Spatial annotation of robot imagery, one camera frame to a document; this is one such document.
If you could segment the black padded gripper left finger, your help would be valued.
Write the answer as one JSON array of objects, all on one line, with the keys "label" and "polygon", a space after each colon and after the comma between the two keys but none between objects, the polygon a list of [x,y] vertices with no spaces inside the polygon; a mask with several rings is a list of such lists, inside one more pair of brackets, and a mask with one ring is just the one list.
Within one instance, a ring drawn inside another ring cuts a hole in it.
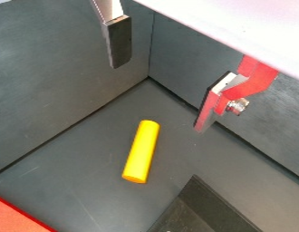
[{"label": "black padded gripper left finger", "polygon": [[89,1],[106,41],[110,67],[117,69],[131,58],[131,18],[123,13],[119,0]]}]

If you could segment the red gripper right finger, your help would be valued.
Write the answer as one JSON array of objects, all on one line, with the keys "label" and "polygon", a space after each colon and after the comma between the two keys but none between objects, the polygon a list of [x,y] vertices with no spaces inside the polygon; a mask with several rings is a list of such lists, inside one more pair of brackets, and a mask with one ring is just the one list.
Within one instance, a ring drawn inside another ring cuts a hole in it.
[{"label": "red gripper right finger", "polygon": [[237,72],[226,72],[206,89],[194,130],[205,132],[216,121],[214,117],[222,116],[226,111],[240,115],[249,105],[246,97],[265,91],[277,75],[274,68],[244,55]]}]

